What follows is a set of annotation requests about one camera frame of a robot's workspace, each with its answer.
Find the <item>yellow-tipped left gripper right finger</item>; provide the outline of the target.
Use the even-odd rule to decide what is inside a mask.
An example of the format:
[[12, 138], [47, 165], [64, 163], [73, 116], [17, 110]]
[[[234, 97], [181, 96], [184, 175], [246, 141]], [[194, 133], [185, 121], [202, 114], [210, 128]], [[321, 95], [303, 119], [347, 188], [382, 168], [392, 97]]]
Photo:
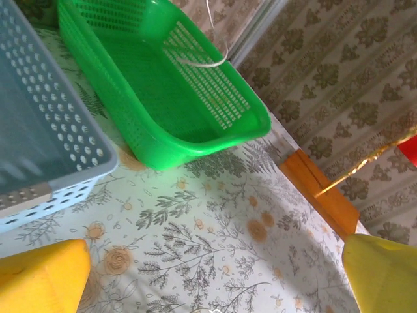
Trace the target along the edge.
[[342, 263], [360, 312], [416, 312], [415, 247], [352, 234]]

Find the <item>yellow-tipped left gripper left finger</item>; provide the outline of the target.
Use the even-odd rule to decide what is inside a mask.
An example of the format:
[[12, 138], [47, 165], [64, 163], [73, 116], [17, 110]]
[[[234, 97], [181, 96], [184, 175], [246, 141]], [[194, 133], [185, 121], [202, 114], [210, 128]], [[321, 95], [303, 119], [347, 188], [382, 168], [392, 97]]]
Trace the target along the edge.
[[1, 312], [76, 312], [90, 270], [83, 239], [1, 258]]

